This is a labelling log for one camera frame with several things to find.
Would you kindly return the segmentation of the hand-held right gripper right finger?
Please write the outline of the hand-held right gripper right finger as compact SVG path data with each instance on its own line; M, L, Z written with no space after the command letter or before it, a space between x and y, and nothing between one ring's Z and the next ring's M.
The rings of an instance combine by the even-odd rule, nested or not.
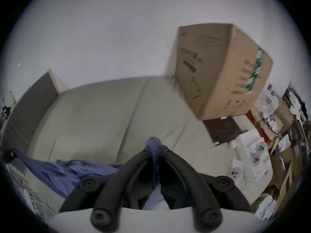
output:
M220 226L221 208L251 212L249 202L230 177L198 173L167 146L161 146L160 153L161 194L170 209L192 207L195 226Z

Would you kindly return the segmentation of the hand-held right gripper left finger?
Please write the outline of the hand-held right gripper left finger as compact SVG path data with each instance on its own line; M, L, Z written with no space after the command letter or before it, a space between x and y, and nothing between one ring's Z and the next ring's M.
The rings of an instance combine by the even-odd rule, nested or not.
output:
M120 208L142 209L153 190L153 160L150 151L141 151L115 173L87 176L68 195L60 212L92 208L95 227L115 227Z

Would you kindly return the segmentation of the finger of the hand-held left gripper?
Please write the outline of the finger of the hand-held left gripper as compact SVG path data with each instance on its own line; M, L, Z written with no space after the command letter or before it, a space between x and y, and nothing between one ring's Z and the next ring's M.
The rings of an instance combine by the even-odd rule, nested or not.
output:
M4 164L10 164L15 159L15 153L12 150L4 150L1 155L1 160Z

